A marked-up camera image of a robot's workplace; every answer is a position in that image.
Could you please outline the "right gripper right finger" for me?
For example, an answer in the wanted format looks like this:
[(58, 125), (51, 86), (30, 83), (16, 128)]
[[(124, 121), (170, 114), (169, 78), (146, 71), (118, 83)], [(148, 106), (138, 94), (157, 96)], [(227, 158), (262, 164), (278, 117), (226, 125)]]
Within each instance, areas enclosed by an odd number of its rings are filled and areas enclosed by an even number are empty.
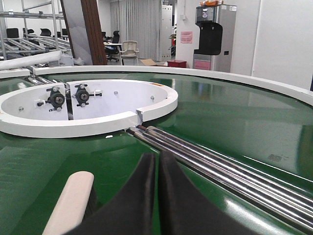
[(190, 181), (174, 155), (161, 151), (158, 206), (163, 235), (253, 235), (211, 203)]

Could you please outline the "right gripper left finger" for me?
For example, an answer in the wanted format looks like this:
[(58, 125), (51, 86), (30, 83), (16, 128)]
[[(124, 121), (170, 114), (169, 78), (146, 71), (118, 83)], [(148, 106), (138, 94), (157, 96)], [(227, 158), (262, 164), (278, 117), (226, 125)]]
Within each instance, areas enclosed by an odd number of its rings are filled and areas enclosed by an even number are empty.
[(150, 235), (155, 191), (155, 155), (142, 154), (120, 191), (68, 235)]

